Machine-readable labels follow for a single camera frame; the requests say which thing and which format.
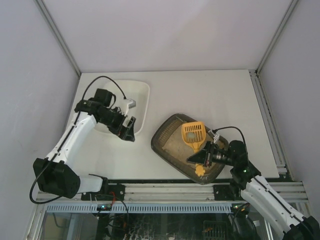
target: white tray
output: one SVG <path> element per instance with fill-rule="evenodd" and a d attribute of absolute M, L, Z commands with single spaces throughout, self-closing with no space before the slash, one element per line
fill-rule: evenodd
<path fill-rule="evenodd" d="M 133 131 L 134 134 L 137 135 L 141 132 L 145 123 L 150 87 L 145 82 L 136 80 L 115 80 L 115 82 L 120 86 L 128 99 L 133 99 L 136 102 L 136 107 L 129 110 L 128 117 L 131 118 L 133 116 L 136 118 Z M 114 106 L 119 106 L 120 102 L 124 99 L 119 88 L 111 81 L 107 82 L 103 88 L 115 94 L 116 101 Z M 98 123 L 94 129 L 99 132 L 113 135 L 108 128 L 101 123 Z"/>

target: white enclosure wall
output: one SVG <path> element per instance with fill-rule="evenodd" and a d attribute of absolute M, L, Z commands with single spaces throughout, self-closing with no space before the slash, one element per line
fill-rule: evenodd
<path fill-rule="evenodd" d="M 0 7 L 0 239 L 23 239 L 37 157 L 62 135 L 78 77 L 32 0 Z"/>
<path fill-rule="evenodd" d="M 44 0 L 83 73 L 255 69 L 291 0 Z"/>
<path fill-rule="evenodd" d="M 261 73 L 296 181 L 320 221 L 320 1 L 300 1 Z"/>

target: glass panel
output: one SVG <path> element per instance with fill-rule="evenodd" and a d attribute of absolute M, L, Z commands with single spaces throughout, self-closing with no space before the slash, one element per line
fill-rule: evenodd
<path fill-rule="evenodd" d="M 39 240 L 95 240 L 97 225 L 92 213 L 46 213 Z"/>

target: brown tray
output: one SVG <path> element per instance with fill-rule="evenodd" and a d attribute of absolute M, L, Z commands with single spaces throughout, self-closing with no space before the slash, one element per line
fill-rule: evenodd
<path fill-rule="evenodd" d="M 210 167 L 205 167 L 204 176 L 197 176 L 195 173 L 195 164 L 186 161 L 188 157 L 194 154 L 194 151 L 184 143 L 181 135 L 181 125 L 195 121 L 193 118 L 182 113 L 172 115 L 153 135 L 151 148 L 163 160 L 188 178 L 198 184 L 205 185 L 212 183 L 224 169 L 225 165 L 212 163 Z M 204 143 L 200 147 L 201 149 L 207 141 L 213 141 L 208 135 L 209 130 L 210 128 L 205 127 L 207 134 Z M 217 144 L 221 149 L 227 150 L 229 147 L 228 141 L 222 136 L 220 136 Z"/>

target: metal frame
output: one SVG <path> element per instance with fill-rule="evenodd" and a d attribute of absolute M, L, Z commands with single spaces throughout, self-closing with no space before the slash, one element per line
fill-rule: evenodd
<path fill-rule="evenodd" d="M 125 185 L 124 202 L 128 204 L 235 204 L 244 201 L 216 201 L 214 185 L 229 183 L 128 183 Z M 273 189 L 288 203 L 308 203 L 308 197 L 302 182 L 270 182 Z M 37 201 L 46 201 L 55 197 L 52 194 L 39 192 Z M 81 200 L 81 194 L 69 199 L 62 197 L 54 202 L 60 204 L 88 203 Z M 92 200 L 92 204 L 105 204 L 106 201 Z"/>
<path fill-rule="evenodd" d="M 33 0 L 38 7 L 45 22 L 48 24 L 51 32 L 56 38 L 62 51 L 69 60 L 75 73 L 78 77 L 81 76 L 81 70 L 73 57 L 67 43 L 61 35 L 57 25 L 55 24 L 49 10 L 47 9 L 44 0 Z M 292 0 L 286 13 L 284 14 L 275 34 L 272 37 L 258 67 L 257 70 L 250 70 L 250 77 L 252 85 L 257 97 L 258 105 L 260 107 L 261 115 L 264 121 L 264 125 L 267 131 L 267 135 L 270 141 L 271 149 L 274 155 L 274 159 L 278 168 L 278 172 L 284 178 L 289 174 L 290 165 L 286 161 L 286 154 L 282 147 L 281 140 L 278 135 L 276 124 L 269 108 L 268 99 L 266 97 L 263 85 L 259 79 L 259 74 L 263 69 L 267 59 L 269 58 L 272 50 L 277 44 L 282 32 L 284 31 L 288 20 L 292 13 L 296 9 L 300 0 Z M 131 212 L 143 213 L 154 211 L 156 208 L 166 208 L 168 211 L 177 209 L 176 207 L 187 206 L 181 208 L 177 212 L 188 211 L 188 207 L 196 207 L 200 211 L 208 210 L 202 207 L 217 206 L 230 206 L 233 203 L 239 203 L 239 201 L 215 201 L 213 193 L 213 185 L 215 184 L 228 184 L 228 183 L 212 183 L 208 185 L 199 185 L 195 183 L 125 183 L 126 193 L 124 202 L 128 204 Z M 302 212 L 306 217 L 310 215 L 310 205 L 308 197 L 306 195 L 305 188 L 301 182 L 271 182 L 270 185 L 289 203 L 296 205 L 296 209 Z M 40 192 L 37 196 L 37 200 L 44 201 L 52 199 L 54 196 L 48 193 Z M 67 211 L 77 213 L 91 213 L 97 212 L 99 204 L 105 204 L 105 201 L 84 202 L 81 201 L 81 195 L 77 194 L 73 199 L 60 198 L 59 200 L 46 204 L 37 205 L 28 229 L 26 239 L 36 240 L 39 238 L 42 230 L 42 222 L 44 215 L 47 212 L 53 211 Z M 119 207 L 121 211 L 120 203 L 115 203 L 114 207 Z M 273 239 L 272 231 L 269 223 L 264 222 L 265 231 L 268 239 Z"/>
<path fill-rule="evenodd" d="M 266 133 L 269 138 L 274 160 L 278 168 L 278 172 L 280 175 L 286 175 L 288 172 L 289 173 L 292 172 L 291 166 L 290 166 L 290 163 L 287 161 L 286 153 L 283 148 L 282 141 L 279 137 L 279 134 L 278 134 L 279 131 L 277 130 L 277 126 L 274 121 L 272 111 L 269 107 L 270 106 L 269 101 L 265 94 L 263 84 L 260 78 L 258 77 L 258 75 L 256 74 L 255 70 L 249 70 L 249 74 L 251 77 L 256 99 L 260 108 Z"/>
<path fill-rule="evenodd" d="M 43 16 L 44 21 L 47 23 L 48 27 L 50 28 L 52 34 L 54 35 L 56 41 L 58 42 L 59 46 L 61 47 L 63 53 L 65 54 L 66 58 L 69 60 L 71 66 L 73 67 L 75 73 L 78 77 L 81 76 L 81 70 L 78 67 L 78 64 L 72 55 L 68 45 L 66 44 L 64 38 L 62 37 L 57 25 L 55 24 L 52 16 L 50 15 L 45 3 L 43 0 L 33 0 L 36 6 L 38 7 L 41 15 Z"/>
<path fill-rule="evenodd" d="M 278 28 L 276 29 L 276 31 L 271 39 L 271 42 L 269 43 L 268 47 L 266 48 L 266 51 L 264 52 L 262 59 L 256 69 L 256 73 L 258 75 L 261 73 L 262 68 L 264 67 L 266 61 L 268 60 L 271 52 L 275 48 L 281 34 L 283 33 L 283 31 L 288 23 L 288 20 L 290 19 L 292 13 L 296 9 L 299 2 L 300 2 L 300 0 L 291 0 L 289 7 L 287 8 Z"/>
<path fill-rule="evenodd" d="M 73 215 L 70 219 L 70 224 L 68 228 L 68 233 L 66 236 L 66 240 L 79 240 L 81 234 L 81 224 L 83 222 L 83 216 L 81 215 Z"/>

